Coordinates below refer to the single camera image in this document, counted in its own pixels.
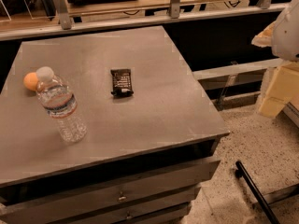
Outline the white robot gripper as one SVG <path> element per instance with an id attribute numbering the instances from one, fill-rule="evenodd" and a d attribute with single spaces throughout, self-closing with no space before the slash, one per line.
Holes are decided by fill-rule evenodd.
<path id="1" fill-rule="evenodd" d="M 275 56 L 288 60 L 274 69 L 258 108 L 260 115 L 273 119 L 299 92 L 299 0 L 291 0 L 275 22 L 253 37 L 251 44 L 272 46 Z"/>

